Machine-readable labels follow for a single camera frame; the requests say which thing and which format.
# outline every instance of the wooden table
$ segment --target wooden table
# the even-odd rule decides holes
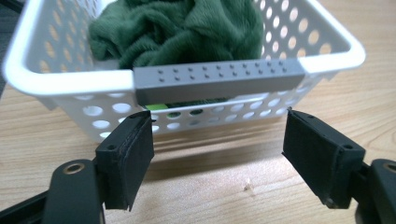
[[[364,45],[367,60],[323,81],[296,107],[396,161],[396,2],[320,1]],[[280,155],[285,118],[155,138],[156,156],[131,213],[107,223],[354,223],[329,210]],[[66,161],[92,159],[93,143],[66,114],[7,87],[0,102],[0,209],[46,190]],[[251,189],[244,190],[247,180]]]

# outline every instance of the gray plastic trim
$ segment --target gray plastic trim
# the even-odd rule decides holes
[[[189,63],[134,69],[137,102],[153,105],[287,91],[305,71],[297,59]]]

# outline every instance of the dark green fabric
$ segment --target dark green fabric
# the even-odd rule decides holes
[[[263,26],[252,0],[119,0],[89,33],[95,59],[133,68],[257,59]]]

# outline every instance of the wooden surface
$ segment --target wooden surface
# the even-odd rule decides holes
[[[320,1],[364,45],[358,69],[317,85],[295,109],[396,161],[396,2]],[[156,137],[156,156],[131,213],[107,223],[354,223],[323,206],[280,155],[285,118]],[[92,159],[96,144],[63,111],[7,87],[0,102],[0,209],[48,188],[66,161]],[[247,180],[251,189],[244,190]]]

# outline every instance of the green cloth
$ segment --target green cloth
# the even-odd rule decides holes
[[[258,59],[262,37],[252,0],[118,0],[89,28],[93,57],[121,69]]]

